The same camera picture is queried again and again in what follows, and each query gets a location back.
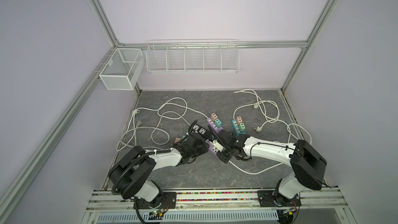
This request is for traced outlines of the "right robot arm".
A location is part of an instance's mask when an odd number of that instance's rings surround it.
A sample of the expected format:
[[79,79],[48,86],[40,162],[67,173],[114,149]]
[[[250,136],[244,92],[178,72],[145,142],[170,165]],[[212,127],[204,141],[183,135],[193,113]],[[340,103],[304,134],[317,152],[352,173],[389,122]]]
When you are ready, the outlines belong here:
[[272,194],[274,201],[288,201],[305,189],[319,191],[325,185],[327,161],[305,140],[279,143],[260,140],[246,134],[234,136],[227,131],[213,132],[211,137],[222,146],[217,155],[224,163],[228,163],[232,157],[243,161],[259,157],[276,161],[292,169],[289,176],[278,181]]

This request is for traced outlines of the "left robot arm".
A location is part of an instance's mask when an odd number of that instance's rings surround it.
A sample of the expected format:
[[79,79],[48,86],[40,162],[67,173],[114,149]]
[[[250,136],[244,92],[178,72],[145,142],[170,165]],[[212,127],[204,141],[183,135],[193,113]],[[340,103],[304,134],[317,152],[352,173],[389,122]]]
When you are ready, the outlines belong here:
[[163,192],[148,180],[153,171],[190,164],[207,152],[206,140],[195,132],[168,149],[146,150],[135,146],[109,170],[108,178],[113,183],[111,192],[124,200],[140,198],[154,202]]

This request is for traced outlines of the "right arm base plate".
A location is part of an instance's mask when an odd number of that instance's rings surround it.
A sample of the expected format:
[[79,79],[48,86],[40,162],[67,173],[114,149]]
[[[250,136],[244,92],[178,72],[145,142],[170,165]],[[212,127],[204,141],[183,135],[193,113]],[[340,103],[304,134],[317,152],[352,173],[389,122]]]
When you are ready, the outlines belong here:
[[288,199],[281,194],[274,195],[273,190],[259,190],[257,192],[261,207],[299,207],[302,206],[299,195]]

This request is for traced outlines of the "aluminium frame rail front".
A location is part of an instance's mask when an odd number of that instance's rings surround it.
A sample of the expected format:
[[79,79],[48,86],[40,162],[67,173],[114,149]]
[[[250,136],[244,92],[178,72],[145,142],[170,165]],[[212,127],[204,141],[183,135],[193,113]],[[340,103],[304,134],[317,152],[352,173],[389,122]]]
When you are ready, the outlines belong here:
[[[260,209],[263,200],[258,195],[259,189],[183,189],[165,190],[165,195],[176,196],[162,201],[170,211],[199,210],[244,210]],[[302,209],[307,208],[347,208],[339,188],[322,188],[320,191],[304,190],[298,198]],[[89,200],[86,212],[122,212],[133,210],[133,200],[123,200],[110,191],[95,191]]]

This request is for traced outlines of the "pink plug purple strip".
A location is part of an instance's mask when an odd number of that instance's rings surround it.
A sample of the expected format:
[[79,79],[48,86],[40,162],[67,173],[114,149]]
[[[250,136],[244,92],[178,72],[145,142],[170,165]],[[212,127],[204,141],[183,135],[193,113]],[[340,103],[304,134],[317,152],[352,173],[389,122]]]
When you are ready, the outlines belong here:
[[215,121],[216,119],[218,119],[218,116],[215,113],[212,113],[211,116],[210,116],[210,119],[212,121]]

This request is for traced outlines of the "small white mesh basket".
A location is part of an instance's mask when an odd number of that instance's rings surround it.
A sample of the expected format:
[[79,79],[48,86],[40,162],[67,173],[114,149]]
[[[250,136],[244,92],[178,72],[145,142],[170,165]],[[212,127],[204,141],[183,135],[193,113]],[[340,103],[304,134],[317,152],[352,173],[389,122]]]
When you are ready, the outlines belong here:
[[99,77],[108,90],[134,90],[144,65],[141,49],[116,48]]

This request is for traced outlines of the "black power strip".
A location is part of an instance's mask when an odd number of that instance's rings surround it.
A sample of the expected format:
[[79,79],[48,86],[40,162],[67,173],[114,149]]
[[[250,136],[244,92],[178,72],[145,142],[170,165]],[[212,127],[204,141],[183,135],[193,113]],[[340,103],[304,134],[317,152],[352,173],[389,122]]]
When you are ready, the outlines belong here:
[[194,124],[191,131],[201,135],[202,137],[208,138],[209,131],[198,124]]

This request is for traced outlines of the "teal power strip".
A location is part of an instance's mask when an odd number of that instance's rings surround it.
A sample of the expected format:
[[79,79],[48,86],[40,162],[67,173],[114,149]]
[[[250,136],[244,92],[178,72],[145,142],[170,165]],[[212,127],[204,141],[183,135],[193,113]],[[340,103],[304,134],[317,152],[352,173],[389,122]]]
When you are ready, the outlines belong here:
[[232,120],[232,126],[233,126],[233,132],[234,132],[235,137],[245,134],[245,131],[244,132],[239,131],[239,127],[238,127],[239,124],[236,123],[236,119]]

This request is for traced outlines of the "purple power strip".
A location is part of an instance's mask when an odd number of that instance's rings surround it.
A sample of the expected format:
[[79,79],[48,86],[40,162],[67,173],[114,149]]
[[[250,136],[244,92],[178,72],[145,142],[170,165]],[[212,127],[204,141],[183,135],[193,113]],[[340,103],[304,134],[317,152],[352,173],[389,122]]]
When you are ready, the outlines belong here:
[[211,129],[214,132],[216,132],[217,134],[220,133],[220,131],[223,130],[222,126],[220,128],[216,127],[216,125],[214,124],[214,122],[210,118],[207,119],[207,123],[208,123],[208,125],[210,125]]
[[210,140],[206,140],[206,144],[208,146],[208,152],[214,156],[217,156],[219,149],[213,145],[213,142]]

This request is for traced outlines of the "pink plug on teal strip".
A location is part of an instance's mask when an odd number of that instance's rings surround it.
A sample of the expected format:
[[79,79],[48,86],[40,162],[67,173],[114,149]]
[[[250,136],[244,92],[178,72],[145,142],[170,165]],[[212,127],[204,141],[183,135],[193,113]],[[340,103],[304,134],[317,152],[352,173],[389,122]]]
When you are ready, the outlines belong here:
[[237,124],[243,123],[243,120],[240,116],[236,117],[236,123]]

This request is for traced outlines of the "green plug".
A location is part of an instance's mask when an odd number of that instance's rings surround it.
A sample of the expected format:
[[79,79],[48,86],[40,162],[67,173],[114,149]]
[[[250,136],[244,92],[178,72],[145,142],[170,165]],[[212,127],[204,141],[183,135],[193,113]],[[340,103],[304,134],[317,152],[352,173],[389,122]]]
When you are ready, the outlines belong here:
[[244,132],[244,131],[245,131],[245,129],[246,129],[246,127],[245,127],[245,124],[244,124],[244,123],[240,123],[238,127],[239,127],[239,131],[240,131],[240,132]]

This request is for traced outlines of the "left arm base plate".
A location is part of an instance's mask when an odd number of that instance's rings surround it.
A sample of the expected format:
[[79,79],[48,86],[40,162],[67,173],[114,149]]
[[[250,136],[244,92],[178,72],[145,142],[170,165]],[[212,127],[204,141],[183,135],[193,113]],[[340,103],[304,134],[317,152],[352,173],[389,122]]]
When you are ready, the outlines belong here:
[[138,209],[174,209],[177,203],[177,192],[161,192],[152,201],[138,199]]

